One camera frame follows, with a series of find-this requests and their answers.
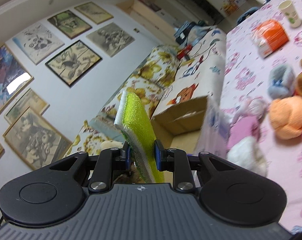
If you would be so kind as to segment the red box on sofa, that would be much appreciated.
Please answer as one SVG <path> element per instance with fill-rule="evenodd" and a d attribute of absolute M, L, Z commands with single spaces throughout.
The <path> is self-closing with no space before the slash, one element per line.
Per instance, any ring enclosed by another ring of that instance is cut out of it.
<path fill-rule="evenodd" d="M 180 50 L 177 55 L 176 58 L 181 60 L 182 58 L 184 58 L 192 49 L 192 45 L 188 44 L 184 49 Z"/>

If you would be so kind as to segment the orange plush toy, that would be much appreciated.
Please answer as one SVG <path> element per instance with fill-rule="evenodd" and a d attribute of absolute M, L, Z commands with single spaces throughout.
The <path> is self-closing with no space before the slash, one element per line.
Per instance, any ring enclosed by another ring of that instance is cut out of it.
<path fill-rule="evenodd" d="M 302 97 L 295 95 L 273 100 L 268 116 L 279 139 L 290 140 L 299 137 L 302 134 Z"/>

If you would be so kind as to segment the cardboard box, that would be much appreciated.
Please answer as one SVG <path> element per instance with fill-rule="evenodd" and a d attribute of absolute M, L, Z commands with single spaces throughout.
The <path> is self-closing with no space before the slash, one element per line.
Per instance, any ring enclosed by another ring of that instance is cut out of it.
<path fill-rule="evenodd" d="M 164 148 L 178 148 L 192 155 L 209 152 L 223 159 L 227 156 L 230 125 L 210 96 L 169 106 L 155 113 L 151 123 Z"/>

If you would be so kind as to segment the wood framed mickey picture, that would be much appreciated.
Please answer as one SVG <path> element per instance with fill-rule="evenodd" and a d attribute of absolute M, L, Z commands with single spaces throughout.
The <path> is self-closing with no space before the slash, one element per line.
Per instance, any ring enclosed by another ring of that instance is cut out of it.
<path fill-rule="evenodd" d="M 59 160 L 72 142 L 33 108 L 27 108 L 3 134 L 5 142 L 31 169 Z"/>

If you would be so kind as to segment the pink fluffy cloth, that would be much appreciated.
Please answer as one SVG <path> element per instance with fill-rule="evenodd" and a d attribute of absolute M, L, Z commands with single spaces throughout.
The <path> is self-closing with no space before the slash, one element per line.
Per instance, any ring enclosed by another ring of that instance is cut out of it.
<path fill-rule="evenodd" d="M 260 123 L 255 116 L 245 116 L 239 119 L 230 129 L 227 149 L 230 150 L 234 145 L 246 137 L 260 137 Z"/>

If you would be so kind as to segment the blue abstract framed painting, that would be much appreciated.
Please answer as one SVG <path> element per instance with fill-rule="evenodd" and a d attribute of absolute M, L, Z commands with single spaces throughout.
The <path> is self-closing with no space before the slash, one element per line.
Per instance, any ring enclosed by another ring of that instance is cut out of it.
<path fill-rule="evenodd" d="M 7 45 L 0 47 L 0 114 L 34 77 Z"/>

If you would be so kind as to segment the white fluffy ball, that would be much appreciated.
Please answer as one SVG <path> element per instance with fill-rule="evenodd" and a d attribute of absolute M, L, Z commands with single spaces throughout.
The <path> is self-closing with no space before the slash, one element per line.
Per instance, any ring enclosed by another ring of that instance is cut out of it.
<path fill-rule="evenodd" d="M 245 137 L 235 144 L 229 150 L 227 160 L 260 176 L 267 176 L 267 159 L 255 137 Z"/>

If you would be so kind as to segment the orange white tissue pack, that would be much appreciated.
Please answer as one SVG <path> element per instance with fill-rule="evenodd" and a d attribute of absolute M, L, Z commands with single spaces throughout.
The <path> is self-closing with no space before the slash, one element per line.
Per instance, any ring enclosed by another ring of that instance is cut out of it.
<path fill-rule="evenodd" d="M 258 54 L 265 59 L 283 45 L 289 37 L 283 26 L 275 20 L 267 20 L 259 24 L 252 32 L 251 39 L 257 47 Z"/>

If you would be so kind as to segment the floral cartoon sofa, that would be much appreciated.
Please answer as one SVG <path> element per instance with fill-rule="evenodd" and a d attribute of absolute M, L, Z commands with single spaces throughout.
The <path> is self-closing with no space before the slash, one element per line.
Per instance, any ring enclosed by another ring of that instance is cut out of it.
<path fill-rule="evenodd" d="M 154 47 L 115 90 L 97 116 L 84 121 L 66 154 L 86 151 L 97 155 L 103 142 L 124 141 L 113 125 L 124 91 L 135 93 L 141 99 L 149 117 L 193 98 L 209 96 L 219 103 L 225 72 L 226 34 L 219 28 L 206 27 L 189 59 L 179 60 L 177 55 L 177 46 Z"/>

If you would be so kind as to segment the black framed cartoon drawing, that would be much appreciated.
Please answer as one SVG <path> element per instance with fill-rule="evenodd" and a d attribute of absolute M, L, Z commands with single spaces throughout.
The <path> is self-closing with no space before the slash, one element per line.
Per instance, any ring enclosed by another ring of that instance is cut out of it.
<path fill-rule="evenodd" d="M 78 40 L 46 62 L 45 65 L 68 87 L 72 87 L 101 61 L 102 57 L 84 42 Z"/>

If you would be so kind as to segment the grey blue plush slipper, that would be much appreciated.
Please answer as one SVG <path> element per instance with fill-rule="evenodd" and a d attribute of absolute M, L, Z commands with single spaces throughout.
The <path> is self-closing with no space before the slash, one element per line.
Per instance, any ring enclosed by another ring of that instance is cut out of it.
<path fill-rule="evenodd" d="M 295 74 L 289 64 L 274 67 L 268 77 L 267 92 L 270 98 L 283 99 L 290 97 L 295 91 Z"/>

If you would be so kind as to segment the unframed soldier sketch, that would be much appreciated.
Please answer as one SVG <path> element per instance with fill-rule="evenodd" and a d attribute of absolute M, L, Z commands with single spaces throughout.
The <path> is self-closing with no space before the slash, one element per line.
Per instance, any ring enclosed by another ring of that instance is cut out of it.
<path fill-rule="evenodd" d="M 115 56 L 135 41 L 135 38 L 114 22 L 93 31 L 86 38 L 110 57 Z"/>

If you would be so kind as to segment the green white sponge cloth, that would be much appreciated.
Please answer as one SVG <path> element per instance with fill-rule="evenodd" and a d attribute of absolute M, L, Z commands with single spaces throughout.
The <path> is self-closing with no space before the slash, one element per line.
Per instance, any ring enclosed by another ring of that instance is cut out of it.
<path fill-rule="evenodd" d="M 140 98 L 124 91 L 114 121 L 133 151 L 135 166 L 147 183 L 164 183 L 154 157 L 156 135 Z"/>

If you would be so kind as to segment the white paper cup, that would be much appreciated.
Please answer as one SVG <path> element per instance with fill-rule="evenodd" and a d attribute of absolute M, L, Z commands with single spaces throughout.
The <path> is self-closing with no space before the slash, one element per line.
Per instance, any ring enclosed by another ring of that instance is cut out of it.
<path fill-rule="evenodd" d="M 280 5 L 278 9 L 285 15 L 286 19 L 292 28 L 298 28 L 302 24 L 302 20 L 298 16 L 298 13 L 291 0 L 285 0 Z"/>

